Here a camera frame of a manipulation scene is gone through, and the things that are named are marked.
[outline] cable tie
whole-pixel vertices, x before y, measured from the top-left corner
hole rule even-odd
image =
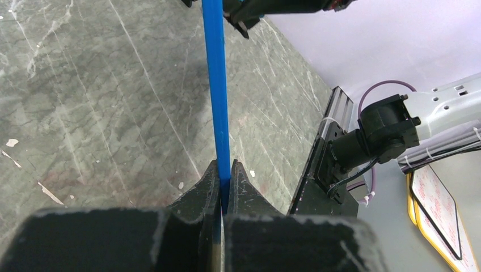
[[[478,128],[474,127],[473,130],[474,130],[474,133],[476,133],[476,136],[478,136],[479,141],[481,142],[481,135],[479,135]]]
[[[406,160],[407,166],[409,166],[409,168],[412,168],[412,165],[409,163],[409,160],[407,160],[407,156],[404,156],[404,159]]]
[[[334,118],[329,117],[329,116],[322,118],[321,122],[323,122],[323,121],[325,121],[325,120],[331,120],[332,122],[336,122],[336,123],[337,123],[337,120],[335,120]]]
[[[431,159],[431,160],[434,160],[433,156],[431,156],[431,154],[429,153],[429,150],[426,148],[426,153],[428,154],[428,157]]]
[[[358,203],[364,203],[364,204],[366,204],[366,207],[367,207],[368,204],[369,204],[369,196],[371,196],[371,199],[373,199],[374,196],[375,196],[375,192],[374,192],[374,191],[370,192],[368,195],[366,195],[366,196],[363,198],[364,201],[358,201]]]

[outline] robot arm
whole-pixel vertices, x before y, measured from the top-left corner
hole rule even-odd
[[[352,169],[372,159],[379,163],[445,130],[481,118],[479,75],[432,92],[396,95],[367,106],[359,129],[331,142],[340,165]]]
[[[481,118],[481,79],[445,90],[411,93],[404,102],[410,115],[421,119],[416,127],[420,141],[447,129]]]
[[[259,18],[265,14],[314,13],[320,10],[343,10],[354,0],[245,0],[235,10],[226,11],[234,23]]]

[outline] red handwriting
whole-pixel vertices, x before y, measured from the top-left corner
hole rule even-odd
[[[454,231],[454,228],[452,226],[449,226],[449,237],[451,238],[451,241],[456,241],[456,232]]]
[[[419,183],[419,197],[423,200],[426,198],[425,185],[423,182]]]
[[[439,212],[437,212],[436,209],[433,208],[433,207],[429,207],[429,209],[430,209],[430,211],[432,212],[433,217],[436,218],[436,220],[437,220],[438,222],[439,222],[439,221],[442,222],[441,214],[440,214]]]
[[[446,211],[449,213],[449,216],[452,217],[454,209],[453,209],[453,205],[451,205],[451,202],[452,202],[452,199],[450,197],[448,197],[446,199],[446,202],[445,202],[444,206],[446,207]]]
[[[436,200],[434,201],[434,209],[436,210],[436,213],[440,216],[441,215],[441,202],[439,201],[438,198],[436,198]]]
[[[463,266],[465,268],[468,268],[470,260],[468,260],[468,256],[467,256],[466,251],[464,250],[463,246],[461,246],[461,251],[462,251],[462,253],[461,253],[461,255],[462,255],[461,263],[463,264]]]
[[[435,183],[435,190],[436,190],[436,195],[438,196],[438,198],[441,198],[441,190],[439,189],[439,183]]]
[[[429,218],[427,216],[424,217],[424,223],[426,223],[428,227],[431,226],[431,221],[429,221]]]

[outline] white vein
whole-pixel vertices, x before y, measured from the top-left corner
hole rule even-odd
[[[12,17],[15,19],[16,23],[18,24],[22,34],[23,34],[23,37],[25,37],[25,40],[27,41],[27,44],[28,46],[30,46],[30,49],[32,49],[32,51],[35,51],[29,41],[29,39],[27,38],[27,35],[25,34],[25,29],[23,28],[22,24],[20,24],[20,22],[18,21],[17,17],[16,17],[16,8],[22,3],[23,1],[20,1],[20,2],[16,2],[16,0],[13,0],[12,1],[12,5],[10,6],[10,9],[9,9],[9,12],[12,14]]]
[[[267,89],[269,90],[269,93],[271,94],[272,104],[274,104],[274,107],[276,108],[277,112],[279,112],[279,115],[280,115],[281,117],[283,117],[281,111],[279,110],[279,107],[277,107],[277,104],[276,104],[276,102],[274,101],[274,96],[272,95],[272,90],[271,90],[269,84],[267,84],[267,81],[265,81],[265,78],[264,78],[264,76],[262,75],[262,72],[260,71],[259,65],[257,65],[257,63],[256,63],[255,61],[254,61],[254,63],[255,63],[255,66],[256,66],[256,71],[257,71],[257,73],[260,75],[260,78],[262,78],[262,81],[263,81],[264,84],[267,86]]]
[[[260,113],[262,113],[262,115],[264,115],[265,118],[267,118],[267,120],[269,120],[271,122],[272,125],[274,125],[276,128],[277,128],[277,125],[276,123],[274,123],[274,121],[272,121],[272,119],[267,116],[264,111],[262,111],[259,106],[257,106],[257,104],[255,104],[243,91],[241,90],[238,90],[240,92],[240,94],[242,94],[243,96],[245,96],[247,98],[247,100],[249,100],[250,103],[252,103],[258,110]]]
[[[185,136],[189,137],[189,125],[192,117],[192,106],[189,107],[189,118],[187,118],[187,124],[185,125]]]
[[[274,68],[272,67],[271,58],[267,54],[267,50],[263,46],[262,46],[262,50],[264,51],[265,59],[267,60],[267,63],[269,63],[269,68],[271,68],[272,75],[276,77],[276,73],[274,72]]]
[[[242,139],[240,137],[239,137],[239,143],[240,143],[240,158],[242,159],[242,162],[245,164],[246,157],[244,156],[244,145],[242,144]]]
[[[9,58],[7,58],[7,55],[2,54],[2,53],[0,53],[0,62],[5,66],[10,65]]]
[[[47,60],[48,60],[48,63],[49,63],[49,65],[50,65],[50,68],[52,69],[52,73],[53,73],[53,75],[55,76],[55,80],[56,80],[56,82],[57,82],[57,85],[58,85],[58,87],[60,88],[60,91],[63,92],[62,87],[61,87],[62,85],[60,84],[60,81],[58,80],[57,73],[55,73],[55,69],[53,68],[52,60],[50,59],[50,55],[49,55],[49,54],[47,54]],[[57,100],[58,100],[58,102],[60,102],[60,108],[62,109],[63,114],[65,114],[65,116],[66,116],[67,119],[68,119],[69,114],[68,114],[68,112],[67,112],[67,110],[66,110],[66,108],[65,108],[65,106],[64,106],[64,104],[63,104],[63,102],[62,102],[62,100],[60,99],[60,94],[57,92],[57,90],[56,90],[55,87],[53,88],[53,91],[57,94]],[[65,140],[67,141],[67,148],[69,149],[70,153],[72,154],[72,159],[74,160],[74,164],[75,164],[75,166],[76,166],[76,168],[77,168],[77,173],[79,174],[80,179],[81,179],[81,180],[80,180],[80,183],[85,184],[85,180],[84,180],[84,178],[83,178],[83,176],[82,176],[82,171],[81,171],[81,169],[80,169],[80,164],[78,163],[77,156],[75,155],[75,152],[74,152],[74,146],[73,146],[72,140],[71,140],[71,138],[70,138],[70,133],[67,131],[67,128],[66,128],[66,126],[65,126],[65,123],[62,121],[62,118],[60,118],[60,115],[58,115],[57,112],[56,112],[56,115],[57,115],[57,118],[58,118],[58,123],[62,126],[62,128],[63,128],[63,130],[64,130],[64,132],[65,132]]]
[[[314,93],[314,87],[313,87],[313,79],[311,76],[311,71],[307,71],[307,80],[309,80],[309,85],[311,86],[311,92],[313,94],[314,100],[317,102],[318,109],[321,108],[319,99],[317,98],[317,95]]]
[[[182,82],[180,83],[180,92],[183,92],[183,90],[184,90],[184,81],[185,81],[185,75],[187,74],[187,64],[188,64],[188,60],[189,60],[189,49],[191,48],[191,41],[197,35],[197,30],[199,30],[199,28],[200,28],[199,26],[197,26],[195,28],[194,33],[192,34],[192,36],[189,39],[189,42],[187,42],[187,49],[185,50],[184,74],[182,75]]]
[[[88,95],[88,92],[87,92],[87,88],[85,87],[85,85],[83,84],[83,81],[82,79],[80,78],[80,73],[78,72],[78,69],[77,69],[77,66],[75,65],[74,63],[74,60],[72,59],[72,56],[69,55],[70,57],[70,61],[72,62],[72,65],[74,66],[75,68],[75,72],[77,74],[77,78],[78,80],[80,81],[80,85],[82,86],[84,92],[85,92],[85,97],[87,98],[87,101],[88,101],[88,104],[90,106],[90,109],[92,111],[92,116],[94,117],[95,119],[95,125],[97,126],[97,128],[99,129],[100,131],[100,135],[102,135],[102,139],[104,141],[104,145],[107,149],[107,152],[108,154],[110,155],[110,158],[112,158],[112,162],[113,162],[113,166],[115,167],[115,171],[117,172],[117,175],[119,176],[119,180],[120,180],[120,183],[122,184],[122,188],[125,190],[125,193],[127,194],[127,198],[129,201],[131,201],[130,199],[130,194],[129,194],[129,191],[127,190],[127,187],[125,186],[125,182],[124,182],[124,179],[122,178],[122,174],[120,173],[120,170],[119,170],[119,166],[117,165],[117,163],[115,162],[115,159],[113,159],[113,155],[112,155],[112,152],[110,151],[110,147],[108,146],[108,143],[107,143],[107,138],[104,134],[104,131],[102,129],[102,127],[100,126],[100,118],[99,116],[96,114],[95,112],[95,109],[94,109],[94,106],[92,104],[92,100],[90,99],[90,96]]]
[[[289,126],[292,128],[292,132],[293,132],[294,135],[296,136],[296,138],[297,138],[297,140],[299,141],[299,143],[302,144],[301,137],[299,137],[299,133],[297,133],[296,128],[295,128],[291,123],[289,123]]]
[[[62,201],[60,201],[60,199],[58,199],[52,192],[50,192],[42,183],[37,182],[37,184],[40,185],[40,187],[42,187],[42,192],[48,195],[48,197],[51,198],[53,201],[55,201],[55,203],[65,206],[65,204]]]
[[[132,109],[131,109],[130,106],[129,106],[129,103],[127,103],[127,100],[125,99],[124,91],[122,91],[122,89],[120,88],[119,80],[117,80],[117,77],[116,77],[115,74],[113,73],[112,67],[111,67],[110,64],[105,60],[105,58],[102,57],[102,60],[107,64],[107,67],[109,68],[110,73],[111,73],[112,76],[113,76],[113,81],[115,81],[115,83],[117,84],[117,89],[119,90],[119,93],[120,93],[120,95],[122,96],[122,101],[123,101],[124,105],[127,107],[127,110],[128,110],[129,113],[130,113],[130,117],[132,118],[132,120],[134,121],[135,126],[137,127],[138,135],[140,136],[140,140],[142,140],[142,144],[144,145],[144,148],[145,148],[146,142],[145,142],[144,138],[142,137],[142,131],[141,131],[141,129],[140,129],[140,126],[139,126],[138,123],[137,123],[137,120],[136,120],[135,117],[134,117],[134,114],[133,114],[133,112],[132,112]]]
[[[9,158],[9,159],[11,159],[12,162],[14,162],[15,165],[16,165],[18,168],[21,168],[21,167],[22,167],[16,160],[12,159],[12,157],[10,157],[10,156],[9,156],[5,151],[3,151],[3,150],[2,150],[2,155],[5,156],[5,157],[7,157],[7,158]]]
[[[274,172],[276,172],[276,175],[279,177],[279,179],[281,180],[282,184],[284,185],[284,188],[285,190],[287,191],[287,194],[292,198],[292,195],[289,191],[289,188],[287,188],[286,184],[285,184],[285,180],[284,178],[282,177],[281,173],[279,172],[279,170],[277,170],[277,167],[276,165],[274,164],[274,162],[272,161],[272,158],[271,156],[269,155],[269,153],[267,152],[267,149],[265,149],[265,146],[262,144],[261,141],[259,141],[260,143],[260,146],[262,147],[262,149],[264,150],[264,153],[267,155],[267,158],[269,159],[269,161],[271,162],[272,166],[274,167]]]
[[[199,170],[197,169],[196,164],[194,163],[194,161],[193,161],[191,155],[189,154],[189,152],[187,151],[187,148],[185,147],[184,142],[183,142],[182,139],[180,138],[179,133],[177,133],[177,130],[175,129],[174,123],[172,122],[172,119],[171,119],[170,116],[168,115],[167,111],[165,110],[165,107],[164,107],[162,101],[160,100],[159,96],[158,96],[157,93],[155,92],[154,85],[152,84],[152,81],[150,80],[150,77],[149,77],[149,73],[147,72],[147,69],[145,68],[144,62],[142,61],[142,59],[140,58],[140,55],[138,54],[137,48],[136,48],[136,46],[134,45],[134,43],[133,43],[133,41],[132,41],[132,38],[130,37],[129,32],[127,32],[127,29],[125,28],[124,21],[122,21],[122,18],[120,17],[119,13],[118,13],[117,10],[115,9],[115,6],[113,5],[112,1],[111,1],[111,0],[108,0],[108,1],[109,1],[110,5],[112,6],[113,11],[114,11],[115,14],[117,15],[117,18],[119,19],[120,25],[121,25],[122,28],[124,29],[124,32],[125,32],[125,34],[127,35],[127,38],[129,39],[130,44],[132,45],[132,47],[133,47],[133,49],[134,49],[134,51],[135,51],[135,54],[137,55],[137,58],[138,58],[138,61],[140,62],[140,65],[141,65],[142,68],[144,69],[145,77],[147,77],[147,80],[149,81],[150,88],[152,89],[152,92],[154,92],[155,98],[157,98],[157,100],[159,101],[159,103],[160,103],[160,105],[161,105],[161,107],[162,107],[162,110],[164,111],[165,115],[167,116],[168,123],[169,123],[170,126],[172,127],[172,130],[174,131],[175,135],[177,136],[177,139],[179,140],[180,144],[181,144],[182,147],[184,148],[184,151],[185,151],[185,153],[187,154],[187,157],[189,158],[189,160],[191,161],[191,164],[192,164],[192,166],[194,167],[194,170],[195,170],[195,172],[197,173],[198,178],[200,178],[201,175],[200,175]]]
[[[82,19],[82,26],[85,28],[85,22],[84,22],[82,13],[80,12],[80,7],[77,7],[77,11],[78,11],[78,15],[80,16],[80,19]]]
[[[282,158],[287,162],[287,164],[289,165],[289,168],[292,170],[292,172],[297,175],[297,172],[296,170],[294,170],[294,167],[292,167],[291,163],[289,162],[289,160],[284,156],[284,154],[282,152],[279,152],[279,154],[281,154]]]
[[[266,21],[264,20],[264,23],[265,25],[267,25],[267,27],[272,31],[272,33],[274,33],[274,36],[276,37],[276,40],[277,42],[279,43],[279,45],[282,47],[282,49],[284,50],[284,53],[287,54],[287,50],[285,49],[281,39],[279,38],[279,36],[277,35],[277,31]],[[286,62],[286,60],[284,58],[281,57],[281,60],[284,62],[284,64],[289,68],[290,72],[292,73],[292,76],[294,77],[294,79],[296,80],[297,84],[299,84],[299,86],[301,87],[302,89],[302,94],[304,95],[305,98],[307,98],[307,100],[309,102],[312,103],[313,106],[315,106],[316,110],[317,111],[320,111],[321,108],[320,108],[320,105],[316,104],[316,102],[307,94],[306,92],[306,89],[304,88],[304,86],[301,84],[301,82],[299,81],[299,79],[297,78],[296,74],[294,73],[294,71],[292,70],[292,68],[290,67],[290,64],[289,62]]]
[[[291,128],[295,131],[295,133],[297,134],[298,137],[300,137],[301,139],[303,139],[306,143],[308,143],[309,145],[312,144],[312,142],[308,141],[304,136],[302,135],[299,135],[299,132],[296,131],[296,129],[300,129],[297,125],[296,125],[296,122],[294,122],[292,120],[292,118],[290,117],[290,115],[287,115],[287,118],[289,119],[290,123],[289,125],[291,126]]]
[[[50,7],[51,4],[48,4],[47,6],[43,7],[41,9],[41,11],[43,12],[44,14],[44,18],[45,18],[45,21],[48,22],[47,20],[47,16],[45,14],[45,10]],[[33,78],[35,75],[36,75],[36,64],[35,64],[35,58],[39,55],[40,53],[40,49],[41,49],[41,46],[43,45],[43,42],[45,41],[45,39],[47,39],[47,37],[54,33],[56,38],[57,38],[57,41],[58,41],[58,37],[57,37],[57,34],[55,33],[55,31],[57,29],[59,29],[60,27],[62,27],[63,24],[67,23],[70,18],[71,18],[71,13],[70,13],[70,9],[74,6],[74,1],[73,0],[70,0],[70,4],[66,6],[66,12],[65,14],[60,17],[59,19],[57,20],[54,20],[52,21],[52,25],[50,27],[50,29],[48,29],[47,33],[42,37],[42,39],[37,43],[37,49],[35,49],[34,53],[33,53],[33,57],[30,58],[30,61],[27,63],[27,73],[29,74],[29,78]],[[65,52],[63,51],[62,48],[60,48],[62,50],[62,52],[64,53],[64,57],[65,59],[67,60],[68,62],[68,59],[67,59],[67,56],[65,55]]]

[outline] black cable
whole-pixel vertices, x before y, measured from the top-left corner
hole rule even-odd
[[[410,168],[410,172],[414,171],[414,170],[417,170],[417,169],[425,166],[428,163],[437,162],[438,160],[449,158],[449,157],[454,156],[454,155],[464,154],[464,153],[469,153],[469,152],[474,152],[474,151],[481,151],[481,146],[476,146],[476,147],[468,148],[468,149],[465,149],[465,150],[461,150],[461,151],[458,151],[458,152],[455,152],[455,153],[452,153],[452,154],[449,154],[449,155],[446,155],[446,156],[443,156],[443,157],[435,158],[434,160],[430,160],[429,162],[424,162],[427,159],[429,159],[429,158],[425,158],[423,161],[418,162],[418,164],[421,163],[420,165],[415,165],[414,167]]]
[[[350,176],[350,177],[347,177],[341,181],[339,181],[338,183],[334,184],[331,188],[329,188],[329,190],[327,191],[327,197],[329,198],[333,198],[334,197],[334,194],[336,193],[336,191],[339,189],[339,187],[357,179],[358,177],[362,176],[365,172],[367,172],[368,170],[370,170],[371,168],[374,167],[374,165],[376,163],[379,162],[379,158],[375,158],[373,160],[371,160],[369,162],[369,164],[364,167],[363,169],[359,170],[359,172],[355,173],[354,175]]]
[[[453,152],[453,151],[455,151],[455,150],[464,148],[464,147],[466,147],[466,146],[470,146],[470,145],[472,145],[472,144],[473,144],[473,143],[467,143],[467,144],[463,144],[463,145],[461,145],[461,146],[455,146],[455,147],[451,147],[451,148],[448,148],[448,149],[444,149],[444,150],[435,152],[434,154],[431,154],[431,157],[436,157],[436,156],[440,156],[440,155],[443,155],[443,154],[446,154],[446,153],[450,153],[450,152]],[[424,158],[419,159],[419,160],[410,161],[409,164],[410,164],[410,165],[414,165],[414,164],[417,164],[417,163],[422,163],[422,162],[424,162],[424,161],[427,160],[427,159],[430,159],[430,157],[427,156],[427,157],[424,157]],[[401,165],[402,165],[402,166],[408,166],[407,163],[402,163]]]
[[[357,185],[357,186],[354,186],[354,187],[352,187],[352,188],[349,188],[349,190],[347,190],[347,191],[350,192],[350,191],[352,191],[352,190],[354,190],[354,189],[357,189],[357,188],[363,187],[363,186],[366,186],[366,183],[359,184],[359,185]]]

